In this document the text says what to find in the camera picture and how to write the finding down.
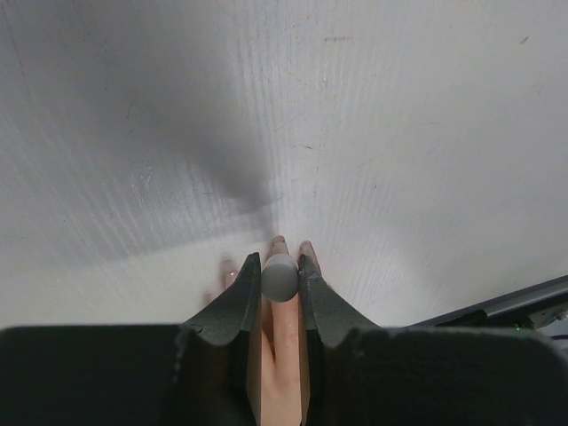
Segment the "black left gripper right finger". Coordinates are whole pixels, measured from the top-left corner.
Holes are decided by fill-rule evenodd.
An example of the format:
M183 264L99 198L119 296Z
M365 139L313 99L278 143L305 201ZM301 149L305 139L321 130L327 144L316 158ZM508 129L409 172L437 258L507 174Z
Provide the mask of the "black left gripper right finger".
M299 261L305 425L564 425L567 356L538 329L380 327Z

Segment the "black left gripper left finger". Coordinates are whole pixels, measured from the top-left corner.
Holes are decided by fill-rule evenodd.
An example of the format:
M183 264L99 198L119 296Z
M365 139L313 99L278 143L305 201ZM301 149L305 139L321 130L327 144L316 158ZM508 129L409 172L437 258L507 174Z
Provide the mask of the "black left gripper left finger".
M2 424L257 424L260 269L181 324L4 329Z

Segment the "mannequin hand with long nails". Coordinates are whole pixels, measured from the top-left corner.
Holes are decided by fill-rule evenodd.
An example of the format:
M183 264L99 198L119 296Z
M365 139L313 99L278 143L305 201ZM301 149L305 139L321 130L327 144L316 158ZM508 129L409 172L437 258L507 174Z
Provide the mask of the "mannequin hand with long nails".
M262 425L299 425L302 421L299 361L299 302L264 299L261 308Z

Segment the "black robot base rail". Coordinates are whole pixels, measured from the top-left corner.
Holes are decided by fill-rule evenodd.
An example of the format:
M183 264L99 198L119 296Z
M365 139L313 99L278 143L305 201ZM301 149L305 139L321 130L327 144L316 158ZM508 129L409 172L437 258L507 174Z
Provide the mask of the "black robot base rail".
M567 276L498 296L414 324L414 327L538 329L567 313Z

